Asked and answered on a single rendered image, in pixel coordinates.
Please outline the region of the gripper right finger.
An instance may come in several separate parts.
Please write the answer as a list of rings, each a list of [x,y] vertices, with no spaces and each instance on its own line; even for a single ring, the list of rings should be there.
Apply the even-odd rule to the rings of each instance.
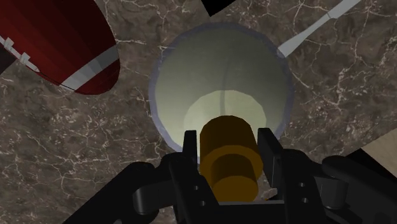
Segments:
[[[369,162],[334,155],[318,164],[283,148],[269,128],[258,129],[258,149],[286,224],[397,224],[397,180]]]

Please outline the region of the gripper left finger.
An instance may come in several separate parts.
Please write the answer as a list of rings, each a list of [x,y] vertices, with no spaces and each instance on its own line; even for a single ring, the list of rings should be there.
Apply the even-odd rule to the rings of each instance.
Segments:
[[[185,132],[183,150],[126,166],[63,224],[151,224],[172,206],[178,224],[217,224],[219,204],[197,170],[196,132]]]

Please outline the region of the yellow cylindrical bottle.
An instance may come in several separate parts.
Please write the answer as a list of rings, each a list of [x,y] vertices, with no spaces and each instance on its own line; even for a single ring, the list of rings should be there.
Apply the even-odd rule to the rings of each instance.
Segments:
[[[200,173],[219,202],[252,202],[263,162],[251,126],[242,118],[223,115],[200,132]]]

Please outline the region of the pale bowl with blue rim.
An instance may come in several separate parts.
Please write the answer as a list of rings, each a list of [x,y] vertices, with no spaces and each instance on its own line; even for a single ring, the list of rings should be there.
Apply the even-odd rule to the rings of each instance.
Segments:
[[[155,127],[181,151],[186,130],[234,115],[253,130],[284,132],[294,101],[286,58],[266,35],[243,25],[215,22],[180,34],[160,55],[148,87]]]

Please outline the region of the grey butter knife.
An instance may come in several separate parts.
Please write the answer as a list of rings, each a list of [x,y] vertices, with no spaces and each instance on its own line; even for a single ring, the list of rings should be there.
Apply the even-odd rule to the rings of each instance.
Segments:
[[[343,14],[347,13],[350,9],[352,9],[354,6],[356,6],[360,1],[361,0],[342,0],[330,11],[324,14],[319,20],[306,28],[306,30],[300,32],[299,34],[293,36],[292,38],[281,44],[277,49],[277,56],[280,58],[286,58],[323,24],[331,19],[338,19]]]

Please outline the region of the dark red football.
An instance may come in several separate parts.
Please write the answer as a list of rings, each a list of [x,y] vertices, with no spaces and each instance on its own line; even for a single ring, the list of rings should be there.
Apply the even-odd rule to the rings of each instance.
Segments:
[[[38,76],[85,95],[115,85],[115,37],[94,0],[0,0],[0,74],[18,61]]]

